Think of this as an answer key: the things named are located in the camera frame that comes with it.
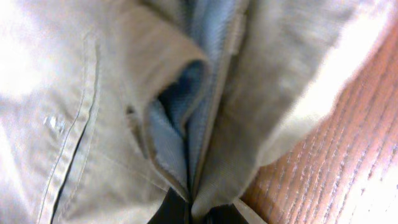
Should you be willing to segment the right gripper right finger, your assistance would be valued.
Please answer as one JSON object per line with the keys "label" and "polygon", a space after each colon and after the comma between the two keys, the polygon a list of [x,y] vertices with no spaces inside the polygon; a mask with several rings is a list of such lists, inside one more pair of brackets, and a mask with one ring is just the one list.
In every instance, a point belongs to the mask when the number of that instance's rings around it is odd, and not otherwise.
{"label": "right gripper right finger", "polygon": [[212,208],[205,217],[205,224],[248,224],[234,205]]}

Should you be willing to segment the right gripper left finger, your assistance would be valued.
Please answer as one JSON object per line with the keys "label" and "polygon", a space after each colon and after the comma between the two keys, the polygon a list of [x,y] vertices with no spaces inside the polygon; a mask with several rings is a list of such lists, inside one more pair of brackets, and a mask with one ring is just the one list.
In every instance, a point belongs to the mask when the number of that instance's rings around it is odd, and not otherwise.
{"label": "right gripper left finger", "polygon": [[169,188],[161,206],[148,224],[189,224],[190,204]]}

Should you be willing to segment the khaki cotton shorts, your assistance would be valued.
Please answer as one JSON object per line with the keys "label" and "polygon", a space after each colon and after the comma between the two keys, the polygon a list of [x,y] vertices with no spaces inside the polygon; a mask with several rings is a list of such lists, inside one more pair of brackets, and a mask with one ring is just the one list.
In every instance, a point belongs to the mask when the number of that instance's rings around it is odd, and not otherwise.
{"label": "khaki cotton shorts", "polygon": [[2,1],[1,222],[190,223],[334,109],[396,1]]}

